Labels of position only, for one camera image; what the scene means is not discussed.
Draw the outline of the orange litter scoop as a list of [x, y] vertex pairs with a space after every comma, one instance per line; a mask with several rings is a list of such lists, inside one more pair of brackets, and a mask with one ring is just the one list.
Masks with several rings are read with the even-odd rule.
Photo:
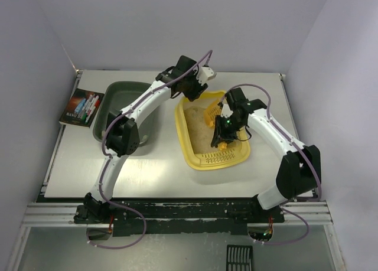
[[220, 141], [217, 145], [214, 141], [214, 137], [216, 134], [216, 117], [220, 116], [221, 114], [221, 106], [219, 105], [219, 101], [213, 101], [203, 113], [205, 124], [213, 130], [213, 137], [210, 142], [210, 146], [212, 148], [216, 148], [219, 151], [225, 151], [227, 149], [227, 143], [224, 141]]

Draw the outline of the yellow litter box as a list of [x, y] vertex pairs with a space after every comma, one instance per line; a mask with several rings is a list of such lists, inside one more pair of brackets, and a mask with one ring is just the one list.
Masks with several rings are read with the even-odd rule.
[[218, 102], [225, 91], [204, 92], [191, 102], [183, 97], [175, 108], [178, 140], [187, 164], [196, 170], [223, 169], [248, 159], [251, 149], [244, 129], [237, 139], [220, 148], [210, 146], [214, 133], [214, 118], [220, 113]]

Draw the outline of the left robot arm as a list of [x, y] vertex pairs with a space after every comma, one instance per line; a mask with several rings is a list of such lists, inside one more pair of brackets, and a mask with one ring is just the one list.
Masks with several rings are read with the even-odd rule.
[[184, 94], [190, 101], [198, 99], [213, 75], [208, 68], [212, 53], [208, 51], [198, 61], [182, 55], [176, 65], [159, 73], [134, 102], [108, 115], [101, 143], [105, 156], [102, 169], [83, 204], [77, 207], [74, 223], [101, 223], [110, 218], [114, 187], [125, 161], [139, 147], [141, 124], [175, 94]]

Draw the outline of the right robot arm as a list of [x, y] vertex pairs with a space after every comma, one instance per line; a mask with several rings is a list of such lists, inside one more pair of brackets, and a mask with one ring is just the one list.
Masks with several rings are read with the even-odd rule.
[[272, 116], [269, 103], [249, 100], [240, 87], [234, 87], [209, 109], [209, 124], [214, 129], [211, 147], [220, 149], [238, 140], [242, 129], [254, 130], [280, 160], [273, 186], [255, 196], [259, 209], [270, 210], [321, 188], [320, 150], [315, 145], [307, 146], [284, 129]]

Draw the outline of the beige litter pellets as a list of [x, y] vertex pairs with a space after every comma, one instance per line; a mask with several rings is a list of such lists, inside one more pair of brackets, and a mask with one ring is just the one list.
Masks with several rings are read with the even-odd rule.
[[219, 151], [210, 146], [213, 130], [204, 121], [204, 108], [191, 106], [184, 111], [191, 146], [195, 154], [207, 154]]

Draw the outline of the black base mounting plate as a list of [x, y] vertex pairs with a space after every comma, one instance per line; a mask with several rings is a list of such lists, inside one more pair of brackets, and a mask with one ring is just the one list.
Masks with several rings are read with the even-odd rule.
[[246, 235], [248, 225], [283, 223], [276, 206], [260, 208], [252, 198], [115, 198], [95, 213], [93, 203], [78, 205], [76, 224], [112, 224], [115, 237], [134, 234], [230, 233]]

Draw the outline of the book with markers cover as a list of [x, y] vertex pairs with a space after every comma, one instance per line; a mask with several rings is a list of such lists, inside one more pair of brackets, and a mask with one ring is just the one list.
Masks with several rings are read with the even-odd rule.
[[99, 110], [103, 97], [103, 93], [77, 88], [61, 114], [59, 123], [89, 128]]

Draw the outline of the black vent grille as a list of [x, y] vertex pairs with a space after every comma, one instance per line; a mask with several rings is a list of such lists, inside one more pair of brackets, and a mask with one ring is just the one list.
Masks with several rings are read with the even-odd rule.
[[228, 244], [226, 248], [227, 271], [252, 271], [253, 247], [248, 245]]

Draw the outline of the aluminium frame rail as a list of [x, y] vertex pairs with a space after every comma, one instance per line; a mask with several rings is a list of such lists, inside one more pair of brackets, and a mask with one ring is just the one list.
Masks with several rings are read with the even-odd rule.
[[[147, 220], [168, 222], [172, 220], [215, 221], [231, 219], [236, 223], [246, 223], [250, 226], [263, 225], [272, 217], [275, 224], [294, 225], [304, 219], [310, 225], [332, 224], [332, 216], [326, 202], [318, 203], [288, 203], [282, 208], [276, 207], [269, 211], [254, 212], [252, 207], [243, 201], [184, 201], [149, 203], [133, 201], [129, 204], [138, 210]], [[23, 225], [29, 227], [62, 227], [78, 225], [102, 225], [84, 213], [84, 220], [74, 220], [82, 207], [79, 203], [31, 203], [24, 214]]]

